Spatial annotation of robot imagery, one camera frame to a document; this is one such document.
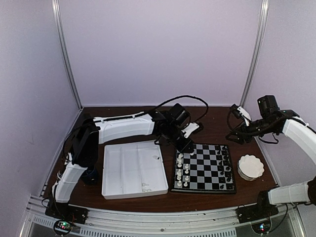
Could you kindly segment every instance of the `checkered board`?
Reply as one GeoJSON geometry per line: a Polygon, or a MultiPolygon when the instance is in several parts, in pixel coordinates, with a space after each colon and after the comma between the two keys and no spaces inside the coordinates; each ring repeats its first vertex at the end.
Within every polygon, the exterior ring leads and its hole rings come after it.
{"type": "Polygon", "coordinates": [[[204,193],[204,194],[235,194],[236,185],[232,159],[227,145],[194,144],[194,154],[184,153],[182,166],[178,167],[179,152],[175,154],[173,186],[171,191],[204,193]],[[181,172],[181,186],[178,185],[178,174],[181,172]]]}

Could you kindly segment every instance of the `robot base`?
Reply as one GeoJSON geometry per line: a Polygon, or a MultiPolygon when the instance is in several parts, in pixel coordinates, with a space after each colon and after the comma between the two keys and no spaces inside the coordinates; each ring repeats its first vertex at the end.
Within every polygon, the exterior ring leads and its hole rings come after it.
{"type": "Polygon", "coordinates": [[[69,206],[68,203],[56,203],[56,206],[50,201],[48,203],[48,208],[45,211],[45,215],[67,221],[69,223],[74,222],[78,224],[85,224],[88,215],[87,209],[69,206]]]}
{"type": "Polygon", "coordinates": [[[261,191],[257,204],[244,206],[236,210],[239,223],[265,219],[278,214],[278,208],[269,203],[268,191],[261,191]]]}

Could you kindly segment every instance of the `robotic arm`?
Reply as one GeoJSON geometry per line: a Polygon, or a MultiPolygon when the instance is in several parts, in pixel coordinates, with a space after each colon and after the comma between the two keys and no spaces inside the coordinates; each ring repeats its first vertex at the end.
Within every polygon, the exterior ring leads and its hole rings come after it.
{"type": "MultiPolygon", "coordinates": [[[[76,129],[78,132],[72,139],[72,147],[64,164],[65,170],[58,173],[57,181],[52,187],[46,215],[65,220],[72,219],[74,215],[77,223],[85,222],[86,211],[70,207],[68,202],[82,174],[93,172],[100,144],[118,138],[153,134],[158,137],[157,141],[164,137],[179,152],[192,153],[193,141],[189,136],[201,131],[203,126],[201,123],[189,122],[181,127],[187,118],[191,116],[180,104],[175,104],[168,111],[153,109],[111,118],[92,118],[85,115],[82,126],[76,129]]],[[[86,180],[85,183],[91,184],[93,181],[86,180]]]]}
{"type": "MultiPolygon", "coordinates": [[[[251,121],[248,113],[237,105],[232,105],[227,117],[231,132],[226,136],[227,140],[239,144],[249,143],[252,137],[263,137],[268,133],[279,135],[283,133],[292,139],[316,164],[316,133],[305,123],[297,113],[292,110],[280,110],[276,99],[267,95],[258,99],[258,105],[262,119],[251,121]],[[242,118],[244,122],[236,128],[229,123],[230,114],[237,119],[242,118]]],[[[251,211],[241,209],[243,221],[249,221],[253,216],[267,214],[272,207],[281,203],[312,203],[316,205],[316,177],[314,180],[278,187],[259,194],[258,203],[251,211]]]]}

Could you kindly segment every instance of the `wooden table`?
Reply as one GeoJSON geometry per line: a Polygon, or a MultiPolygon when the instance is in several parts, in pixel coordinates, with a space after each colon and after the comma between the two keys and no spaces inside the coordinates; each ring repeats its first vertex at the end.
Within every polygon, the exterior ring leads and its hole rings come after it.
{"type": "MultiPolygon", "coordinates": [[[[149,107],[102,107],[102,108],[84,108],[83,113],[90,113],[92,116],[110,117],[118,115],[133,114],[149,107]]],[[[204,112],[204,107],[187,107],[192,115],[192,119],[197,118],[204,112]]],[[[123,138],[111,141],[99,146],[99,159],[96,168],[100,174],[100,180],[95,186],[87,186],[81,180],[76,185],[70,204],[80,205],[91,208],[100,208],[116,211],[135,211],[135,212],[181,212],[196,210],[211,210],[217,208],[225,208],[238,206],[242,204],[256,203],[257,196],[260,191],[268,190],[276,186],[265,159],[257,145],[253,140],[249,144],[239,145],[225,139],[229,133],[226,125],[226,116],[229,108],[227,107],[210,107],[208,114],[200,121],[204,125],[204,130],[191,138],[195,143],[209,144],[227,144],[229,145],[231,157],[234,166],[234,175],[236,179],[237,193],[234,195],[207,195],[207,194],[184,194],[168,192],[165,195],[152,197],[139,197],[129,199],[105,200],[101,194],[102,185],[102,169],[103,169],[103,153],[104,146],[108,144],[137,142],[144,140],[153,140],[154,136],[137,136],[123,138]],[[249,182],[243,180],[237,172],[237,162],[242,155],[250,154],[258,157],[264,164],[265,172],[258,180],[249,182]]],[[[164,160],[164,168],[168,180],[169,187],[172,186],[172,171],[174,159],[173,146],[161,146],[161,152],[164,160]]],[[[45,197],[48,195],[52,184],[56,180],[58,170],[62,168],[61,159],[57,162],[52,176],[49,179],[45,197]]]]}

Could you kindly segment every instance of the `white tray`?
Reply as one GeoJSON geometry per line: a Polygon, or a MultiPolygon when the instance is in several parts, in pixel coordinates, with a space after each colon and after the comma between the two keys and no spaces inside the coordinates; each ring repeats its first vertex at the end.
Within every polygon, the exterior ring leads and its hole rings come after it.
{"type": "Polygon", "coordinates": [[[105,199],[147,197],[167,192],[160,146],[153,141],[105,146],[102,178],[105,199]]]}

